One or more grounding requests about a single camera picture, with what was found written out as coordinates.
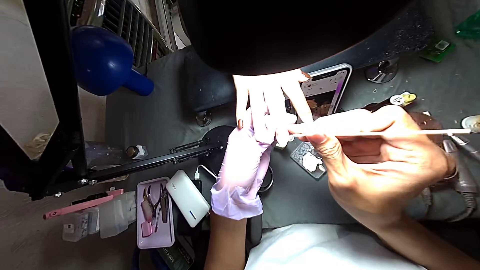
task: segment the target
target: forearm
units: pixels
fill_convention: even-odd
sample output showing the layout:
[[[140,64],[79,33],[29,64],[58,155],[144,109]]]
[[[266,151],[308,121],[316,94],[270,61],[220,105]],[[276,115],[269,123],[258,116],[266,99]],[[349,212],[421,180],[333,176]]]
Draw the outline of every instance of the forearm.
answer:
[[[367,226],[396,252],[429,270],[480,269],[480,263],[407,216],[382,227]]]
[[[247,220],[228,219],[212,213],[206,270],[236,270],[245,267]]]

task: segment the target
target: bracelet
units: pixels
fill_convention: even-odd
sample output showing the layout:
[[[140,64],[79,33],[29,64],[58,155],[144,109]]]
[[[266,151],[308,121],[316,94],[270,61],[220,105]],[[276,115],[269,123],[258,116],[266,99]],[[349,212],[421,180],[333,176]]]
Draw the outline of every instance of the bracelet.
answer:
[[[454,178],[457,174],[458,174],[458,168],[455,166],[455,172],[454,172],[452,175],[450,175],[450,176],[448,176],[448,177],[445,177],[444,180],[452,179],[452,178]]]

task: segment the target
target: screw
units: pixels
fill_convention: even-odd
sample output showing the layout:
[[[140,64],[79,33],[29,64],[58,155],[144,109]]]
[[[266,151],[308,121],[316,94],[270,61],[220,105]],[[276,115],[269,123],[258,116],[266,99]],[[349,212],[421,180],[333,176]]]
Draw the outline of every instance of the screw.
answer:
[[[78,184],[86,184],[88,182],[88,179],[86,178],[82,178],[80,180],[78,180]]]

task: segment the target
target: white power bank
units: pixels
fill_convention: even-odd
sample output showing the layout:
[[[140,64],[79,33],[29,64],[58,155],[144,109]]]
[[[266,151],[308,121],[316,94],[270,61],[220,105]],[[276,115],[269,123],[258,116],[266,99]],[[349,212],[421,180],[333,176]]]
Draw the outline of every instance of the white power bank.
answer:
[[[208,202],[183,170],[178,170],[168,181],[167,190],[192,228],[210,209]]]

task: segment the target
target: white brush handle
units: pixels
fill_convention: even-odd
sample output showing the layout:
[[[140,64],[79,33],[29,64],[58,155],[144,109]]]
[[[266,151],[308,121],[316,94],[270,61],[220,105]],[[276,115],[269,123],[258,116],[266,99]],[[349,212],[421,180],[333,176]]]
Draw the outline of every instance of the white brush handle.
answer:
[[[427,129],[427,130],[411,130],[411,131],[369,131],[369,132],[344,132],[337,133],[337,137],[346,136],[382,136],[382,135],[416,135],[416,134],[470,134],[472,132],[469,128],[458,129]],[[292,137],[304,137],[305,134],[291,134]]]

